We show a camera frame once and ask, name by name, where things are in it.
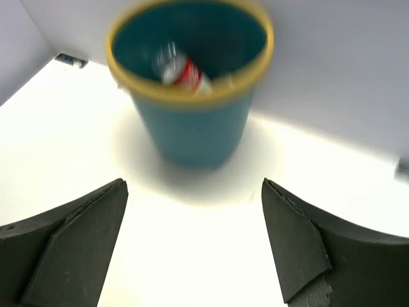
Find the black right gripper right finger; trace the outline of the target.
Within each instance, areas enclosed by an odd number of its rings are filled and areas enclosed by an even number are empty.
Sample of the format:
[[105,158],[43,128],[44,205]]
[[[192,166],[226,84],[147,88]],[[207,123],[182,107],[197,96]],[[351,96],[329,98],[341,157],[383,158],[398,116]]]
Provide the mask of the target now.
[[408,239],[353,224],[271,180],[262,206],[288,306],[407,306]]

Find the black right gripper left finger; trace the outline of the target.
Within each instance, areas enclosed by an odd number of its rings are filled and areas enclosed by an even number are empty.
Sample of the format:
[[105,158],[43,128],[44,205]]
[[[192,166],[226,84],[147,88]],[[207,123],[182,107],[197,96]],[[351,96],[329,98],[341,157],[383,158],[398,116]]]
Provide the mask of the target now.
[[1,227],[1,306],[97,306],[127,206],[119,178]]

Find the red label plastic bottle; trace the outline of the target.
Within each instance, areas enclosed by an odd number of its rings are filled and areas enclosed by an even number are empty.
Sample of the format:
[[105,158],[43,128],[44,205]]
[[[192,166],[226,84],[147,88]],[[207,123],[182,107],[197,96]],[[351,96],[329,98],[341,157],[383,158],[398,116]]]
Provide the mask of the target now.
[[213,91],[207,75],[173,41],[158,50],[152,69],[165,86],[177,86],[194,93]]

